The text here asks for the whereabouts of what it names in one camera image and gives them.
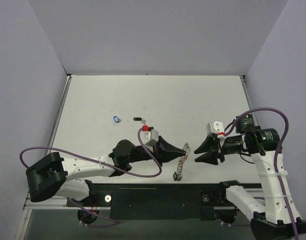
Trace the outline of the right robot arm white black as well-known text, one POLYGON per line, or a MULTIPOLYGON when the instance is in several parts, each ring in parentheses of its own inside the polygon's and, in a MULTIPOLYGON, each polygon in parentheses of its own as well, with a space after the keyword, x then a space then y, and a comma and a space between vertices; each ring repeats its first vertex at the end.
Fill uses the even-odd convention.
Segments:
POLYGON ((230 137, 220 121, 207 124, 207 137, 194 151, 199 155, 195 162, 218 165, 225 161, 226 155, 247 154, 256 167, 264 203, 236 180, 220 183, 217 201, 237 207, 250 221, 257 240, 297 240, 306 234, 306 220, 295 207, 288 186, 281 144, 284 138, 273 128, 256 126, 251 113, 238 116, 231 126, 236 136, 230 137))

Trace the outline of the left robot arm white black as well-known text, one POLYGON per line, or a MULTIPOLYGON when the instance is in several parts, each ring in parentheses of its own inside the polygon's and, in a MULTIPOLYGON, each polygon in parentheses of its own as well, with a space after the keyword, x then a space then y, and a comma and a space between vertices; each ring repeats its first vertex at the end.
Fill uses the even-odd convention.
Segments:
POLYGON ((111 178, 129 174, 132 163, 147 160, 154 160, 161 168, 164 163, 186 155, 183 149, 169 144, 161 136, 153 142, 153 146, 134 145, 124 139, 110 154, 89 160, 77 155, 68 158, 58 151, 51 152, 26 170, 30 200, 38 203, 58 196, 90 206, 96 200, 91 177, 111 178))

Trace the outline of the metal keyring disc with rings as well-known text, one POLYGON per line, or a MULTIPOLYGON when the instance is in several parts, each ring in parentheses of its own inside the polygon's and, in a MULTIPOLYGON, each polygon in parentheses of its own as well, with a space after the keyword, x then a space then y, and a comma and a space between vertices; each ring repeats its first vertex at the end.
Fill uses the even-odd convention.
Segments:
MULTIPOLYGON (((188 155, 189 156, 189 153, 191 152, 191 147, 189 146, 189 143, 186 142, 182 148, 184 151, 185 151, 185 155, 188 155)), ((185 159, 185 156, 181 156, 178 160, 178 164, 177 164, 177 167, 176 167, 176 173, 177 175, 179 176, 180 180, 182 180, 183 178, 183 168, 184 168, 184 163, 185 161, 187 160, 185 159)))

